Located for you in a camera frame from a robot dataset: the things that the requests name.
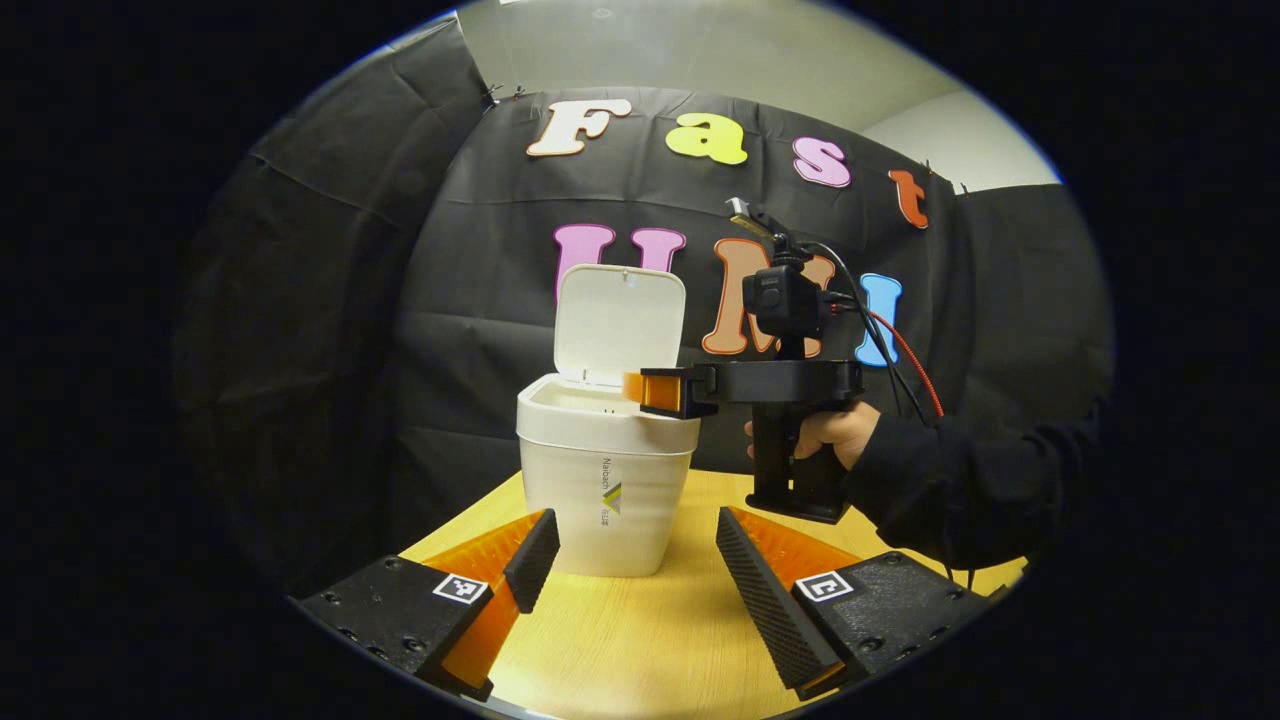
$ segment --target white trash bin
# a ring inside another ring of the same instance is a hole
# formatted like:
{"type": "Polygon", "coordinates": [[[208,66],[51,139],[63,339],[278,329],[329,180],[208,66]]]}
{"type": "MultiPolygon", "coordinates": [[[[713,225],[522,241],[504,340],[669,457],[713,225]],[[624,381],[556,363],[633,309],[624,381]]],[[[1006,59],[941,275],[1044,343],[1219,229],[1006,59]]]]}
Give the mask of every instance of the white trash bin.
{"type": "Polygon", "coordinates": [[[699,420],[640,411],[622,375],[675,368],[685,286],[671,273],[575,265],[561,279],[556,369],[517,397],[529,511],[556,510],[553,570],[652,575],[662,565],[699,420]]]}

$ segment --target wooden table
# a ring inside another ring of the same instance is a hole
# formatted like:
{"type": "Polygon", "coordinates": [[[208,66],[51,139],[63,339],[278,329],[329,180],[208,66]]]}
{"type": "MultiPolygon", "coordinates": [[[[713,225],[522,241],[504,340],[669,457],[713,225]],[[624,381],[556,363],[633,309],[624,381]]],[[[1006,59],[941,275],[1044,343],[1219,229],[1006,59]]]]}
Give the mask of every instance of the wooden table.
{"type": "MultiPolygon", "coordinates": [[[[716,547],[721,506],[735,505],[859,557],[890,550],[856,510],[838,525],[753,510],[750,475],[690,470],[667,556],[648,578],[552,571],[531,615],[516,620],[489,674],[493,696],[567,720],[580,717],[769,717],[803,705],[782,687],[764,641],[716,547]]],[[[421,561],[526,515],[520,474],[401,553],[421,561]]],[[[943,573],[943,568],[904,551],[943,573]]],[[[1024,559],[979,570],[989,594],[1021,575],[1024,559]]],[[[957,574],[961,584],[968,574],[957,574]]]]}

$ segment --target yellow letter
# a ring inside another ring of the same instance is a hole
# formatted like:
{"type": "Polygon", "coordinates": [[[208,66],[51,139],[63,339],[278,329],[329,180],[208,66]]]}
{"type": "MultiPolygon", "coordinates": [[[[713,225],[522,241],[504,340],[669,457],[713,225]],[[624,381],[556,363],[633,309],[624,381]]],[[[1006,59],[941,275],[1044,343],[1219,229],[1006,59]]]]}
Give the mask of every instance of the yellow letter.
{"type": "Polygon", "coordinates": [[[676,118],[681,126],[667,133],[667,147],[681,155],[707,158],[726,165],[746,160],[742,150],[742,126],[710,113],[685,113],[676,118]]]}
{"type": "Polygon", "coordinates": [[[564,100],[547,106],[552,119],[543,131],[543,137],[529,146],[530,155],[572,155],[581,152],[586,143],[577,138],[577,131],[585,129],[586,137],[600,137],[609,124],[609,113],[623,117],[631,113],[628,100],[564,100]],[[591,113],[590,110],[604,110],[591,113]]]}

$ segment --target pink letter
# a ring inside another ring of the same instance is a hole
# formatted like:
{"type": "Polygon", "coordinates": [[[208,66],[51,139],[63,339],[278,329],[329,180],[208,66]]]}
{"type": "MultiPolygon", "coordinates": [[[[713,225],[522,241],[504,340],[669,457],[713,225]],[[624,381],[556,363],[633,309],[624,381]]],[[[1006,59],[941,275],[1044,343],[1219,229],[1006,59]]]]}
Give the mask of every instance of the pink letter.
{"type": "Polygon", "coordinates": [[[561,225],[556,243],[561,246],[559,268],[556,269],[556,302],[559,304],[559,282],[573,265],[595,265],[604,246],[613,242],[613,229],[604,225],[561,225]]]}
{"type": "Polygon", "coordinates": [[[842,163],[845,152],[835,143],[817,137],[797,137],[791,143],[796,154],[794,163],[800,177],[818,184],[845,187],[851,176],[842,163]]]}
{"type": "Polygon", "coordinates": [[[662,228],[644,228],[631,233],[631,242],[640,247],[641,268],[669,273],[671,259],[685,246],[685,236],[662,228]]]}

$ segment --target ceiling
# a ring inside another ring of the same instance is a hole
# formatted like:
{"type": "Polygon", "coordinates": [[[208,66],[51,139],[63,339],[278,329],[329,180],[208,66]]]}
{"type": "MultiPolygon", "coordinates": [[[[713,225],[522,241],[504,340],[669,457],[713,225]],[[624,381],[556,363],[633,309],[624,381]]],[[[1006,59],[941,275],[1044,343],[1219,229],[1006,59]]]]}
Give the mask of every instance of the ceiling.
{"type": "Polygon", "coordinates": [[[497,97],[593,86],[716,92],[859,132],[956,79],[813,0],[477,0],[457,9],[497,97]]]}

